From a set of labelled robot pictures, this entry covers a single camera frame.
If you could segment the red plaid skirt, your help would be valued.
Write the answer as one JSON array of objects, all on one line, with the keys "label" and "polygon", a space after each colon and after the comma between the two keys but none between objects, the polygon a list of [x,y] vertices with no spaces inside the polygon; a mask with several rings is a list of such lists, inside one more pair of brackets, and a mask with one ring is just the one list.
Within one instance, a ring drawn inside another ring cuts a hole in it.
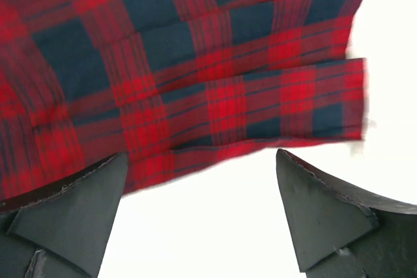
[{"label": "red plaid skirt", "polygon": [[363,0],[1,0],[1,198],[112,154],[125,192],[362,137]]}]

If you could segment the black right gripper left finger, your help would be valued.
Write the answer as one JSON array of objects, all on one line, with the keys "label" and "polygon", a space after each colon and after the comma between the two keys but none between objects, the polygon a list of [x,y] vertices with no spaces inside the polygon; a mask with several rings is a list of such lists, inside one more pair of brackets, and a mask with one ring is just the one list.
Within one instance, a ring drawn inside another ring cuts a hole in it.
[{"label": "black right gripper left finger", "polygon": [[97,277],[127,172],[116,154],[1,200],[1,276]]}]

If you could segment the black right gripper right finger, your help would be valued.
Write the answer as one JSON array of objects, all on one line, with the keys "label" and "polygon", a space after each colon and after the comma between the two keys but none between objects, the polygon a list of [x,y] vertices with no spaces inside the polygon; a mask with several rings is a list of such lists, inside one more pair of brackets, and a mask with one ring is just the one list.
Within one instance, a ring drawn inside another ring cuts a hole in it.
[{"label": "black right gripper right finger", "polygon": [[416,277],[416,205],[362,189],[283,149],[276,175],[300,272]]}]

